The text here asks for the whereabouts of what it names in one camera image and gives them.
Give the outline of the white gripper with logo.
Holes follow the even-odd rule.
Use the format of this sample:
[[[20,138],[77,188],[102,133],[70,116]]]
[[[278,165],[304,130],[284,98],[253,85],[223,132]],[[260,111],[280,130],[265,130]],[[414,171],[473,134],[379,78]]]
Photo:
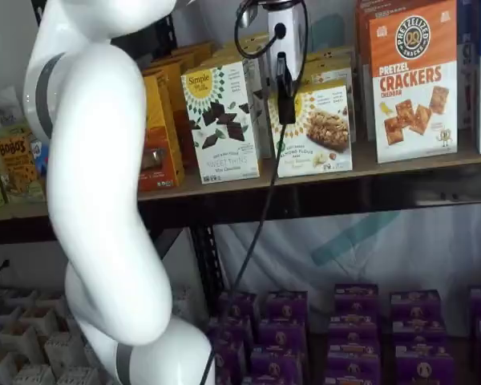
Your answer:
[[[277,25],[285,27],[285,36],[276,38],[269,48],[269,82],[277,87],[280,124],[294,124],[294,81],[297,81],[305,58],[305,9],[302,4],[267,4],[269,38]]]

